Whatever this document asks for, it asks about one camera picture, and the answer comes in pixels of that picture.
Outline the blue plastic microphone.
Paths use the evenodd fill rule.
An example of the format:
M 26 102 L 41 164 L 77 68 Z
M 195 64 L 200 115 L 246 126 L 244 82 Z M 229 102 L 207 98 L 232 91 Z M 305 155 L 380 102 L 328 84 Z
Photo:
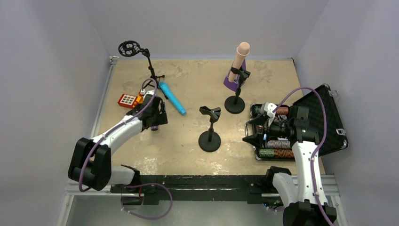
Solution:
M 183 105 L 180 103 L 180 101 L 176 98 L 176 96 L 174 95 L 174 93 L 171 91 L 171 89 L 169 88 L 169 86 L 161 81 L 159 83 L 160 89 L 162 90 L 162 92 L 164 93 L 164 95 L 170 100 L 170 102 L 172 103 L 172 105 L 176 108 L 176 110 L 181 114 L 181 115 L 186 115 L 186 110 L 183 107 Z

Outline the black round-base stand front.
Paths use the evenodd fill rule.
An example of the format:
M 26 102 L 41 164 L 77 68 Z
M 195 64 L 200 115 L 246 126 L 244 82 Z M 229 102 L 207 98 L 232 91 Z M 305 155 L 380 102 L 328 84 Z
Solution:
M 237 69 L 234 67 L 231 68 L 231 72 L 237 73 L 237 75 L 239 76 L 238 87 L 235 91 L 235 96 L 230 96 L 226 99 L 224 107 L 229 113 L 239 114 L 245 108 L 244 100 L 239 97 L 239 95 L 241 94 L 241 86 L 251 73 L 249 71 L 243 70 L 242 68 Z

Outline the black round-base stand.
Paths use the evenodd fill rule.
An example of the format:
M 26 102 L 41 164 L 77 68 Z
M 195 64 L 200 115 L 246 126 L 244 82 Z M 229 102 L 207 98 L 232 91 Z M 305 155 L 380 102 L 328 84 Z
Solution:
M 242 68 L 237 69 L 234 67 L 231 68 L 231 72 L 237 73 L 237 75 L 239 76 L 238 87 L 235 91 L 235 96 L 230 96 L 226 99 L 224 107 L 229 113 L 239 114 L 245 108 L 244 100 L 239 97 L 239 95 L 241 94 L 241 86 L 251 73 L 249 71 L 243 70 Z
M 202 115 L 210 116 L 210 127 L 207 131 L 201 133 L 198 143 L 200 148 L 205 152 L 214 152 L 216 151 L 221 145 L 221 138 L 220 136 L 214 132 L 213 125 L 215 122 L 218 122 L 219 117 L 221 115 L 221 108 L 217 107 L 214 109 L 210 109 L 206 106 L 201 106 L 199 111 Z

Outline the pink plastic microphone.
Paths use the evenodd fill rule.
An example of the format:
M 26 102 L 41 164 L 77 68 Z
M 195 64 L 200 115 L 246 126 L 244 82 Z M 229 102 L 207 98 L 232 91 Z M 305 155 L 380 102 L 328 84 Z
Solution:
M 235 68 L 235 69 L 239 69 L 242 66 L 244 59 L 250 52 L 250 44 L 248 42 L 241 42 L 238 45 L 236 51 L 237 51 L 237 54 L 236 54 L 236 57 L 235 57 L 231 67 Z

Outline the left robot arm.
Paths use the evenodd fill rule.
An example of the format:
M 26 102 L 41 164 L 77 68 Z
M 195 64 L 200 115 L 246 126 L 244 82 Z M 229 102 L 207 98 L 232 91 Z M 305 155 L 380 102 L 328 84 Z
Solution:
M 139 185 L 139 170 L 127 165 L 113 166 L 112 155 L 133 136 L 167 122 L 162 98 L 146 94 L 143 103 L 126 113 L 115 126 L 96 137 L 82 137 L 77 141 L 68 178 L 78 182 L 82 192 L 87 189 L 100 191 L 107 185 Z

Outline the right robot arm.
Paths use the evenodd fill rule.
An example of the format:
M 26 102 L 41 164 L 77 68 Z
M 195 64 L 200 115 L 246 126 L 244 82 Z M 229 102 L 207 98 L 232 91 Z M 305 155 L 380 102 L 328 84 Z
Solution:
M 278 106 L 264 103 L 248 123 L 267 128 L 268 135 L 287 138 L 295 157 L 297 184 L 294 184 L 286 168 L 270 168 L 266 177 L 283 202 L 283 225 L 285 226 L 332 226 L 337 219 L 335 207 L 328 204 L 319 166 L 319 150 L 327 138 L 327 114 L 321 106 L 323 135 L 312 127 L 309 108 L 292 106 L 287 122 L 274 124 Z

